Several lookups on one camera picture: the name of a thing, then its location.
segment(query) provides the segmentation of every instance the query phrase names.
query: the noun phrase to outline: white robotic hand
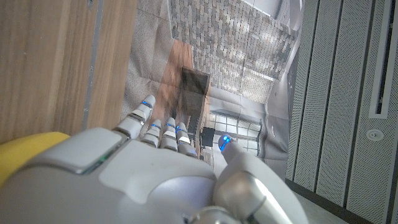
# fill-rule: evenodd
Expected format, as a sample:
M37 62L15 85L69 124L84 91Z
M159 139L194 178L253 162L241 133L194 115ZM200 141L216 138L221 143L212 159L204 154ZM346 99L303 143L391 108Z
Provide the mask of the white robotic hand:
M205 223L200 217L218 223L232 217L242 223L308 223L295 195L265 163L245 152L227 134L218 145L228 163L213 192L214 204L219 207L202 210L192 223Z
M218 180L173 118L136 140L154 103L147 96L112 131L85 130L25 163L0 188L2 223L308 223L292 191L230 136Z

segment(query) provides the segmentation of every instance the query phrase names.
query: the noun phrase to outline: wooden cabinet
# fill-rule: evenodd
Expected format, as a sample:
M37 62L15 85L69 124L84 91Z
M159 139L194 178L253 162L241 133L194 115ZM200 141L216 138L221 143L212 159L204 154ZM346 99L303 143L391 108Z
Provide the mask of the wooden cabinet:
M0 2L0 143L120 120L136 0Z

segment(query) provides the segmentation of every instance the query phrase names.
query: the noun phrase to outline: window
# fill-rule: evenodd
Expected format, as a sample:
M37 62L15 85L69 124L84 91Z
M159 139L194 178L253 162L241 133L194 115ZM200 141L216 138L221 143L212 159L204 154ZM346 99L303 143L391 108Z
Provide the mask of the window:
M216 129L216 133L217 131L219 133L214 135L213 150L220 150L218 148L218 140L221 137L220 132L227 132L248 153L255 156L258 155L258 137L261 132L261 125L259 123L234 118L226 114L211 113L206 122L206 127L214 128Z

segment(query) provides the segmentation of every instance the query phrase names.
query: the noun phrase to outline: white wall panel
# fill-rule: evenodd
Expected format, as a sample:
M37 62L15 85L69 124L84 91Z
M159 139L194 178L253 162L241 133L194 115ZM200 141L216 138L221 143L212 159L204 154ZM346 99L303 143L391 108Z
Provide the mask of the white wall panel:
M316 193L343 206L371 16L371 0L345 1Z
M315 29L319 0L306 0L302 24L300 50L298 52L297 77L294 90L292 122L289 138L289 158L286 178L293 180L297 145L299 142L302 111L307 89L307 77L312 54L313 31Z
M389 66L393 66L394 75L387 119L369 119L383 9L384 1L376 1L347 201L349 211L373 223L386 222L398 142L398 60L396 58L392 59L392 64L389 63ZM396 50L392 49L390 53L396 53ZM371 129L382 131L384 138L380 141L369 140L366 133Z
M328 103L341 0L321 0L308 78L294 182L314 191Z

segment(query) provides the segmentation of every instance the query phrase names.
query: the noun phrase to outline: yellow object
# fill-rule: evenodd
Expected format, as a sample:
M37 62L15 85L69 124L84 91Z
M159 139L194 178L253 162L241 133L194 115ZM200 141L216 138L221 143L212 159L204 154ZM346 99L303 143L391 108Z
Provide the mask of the yellow object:
M59 132L42 133L0 145L0 187L29 159L67 138L69 135Z

